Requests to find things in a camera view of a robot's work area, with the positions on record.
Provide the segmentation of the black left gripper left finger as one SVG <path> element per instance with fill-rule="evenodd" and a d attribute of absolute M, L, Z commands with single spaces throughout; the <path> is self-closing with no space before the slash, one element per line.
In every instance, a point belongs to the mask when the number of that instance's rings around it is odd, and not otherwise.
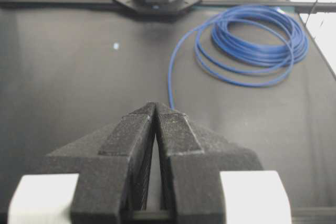
<path fill-rule="evenodd" d="M 43 170 L 79 174 L 72 223 L 120 223 L 123 209 L 146 208 L 155 104 L 123 116 L 43 158 Z"/>

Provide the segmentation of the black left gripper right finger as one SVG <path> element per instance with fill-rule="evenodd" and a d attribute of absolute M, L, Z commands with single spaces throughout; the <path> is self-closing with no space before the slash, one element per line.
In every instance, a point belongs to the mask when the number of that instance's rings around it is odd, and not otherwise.
<path fill-rule="evenodd" d="M 176 223 L 225 223 L 221 171 L 262 170 L 257 154 L 156 104 L 163 205 Z"/>

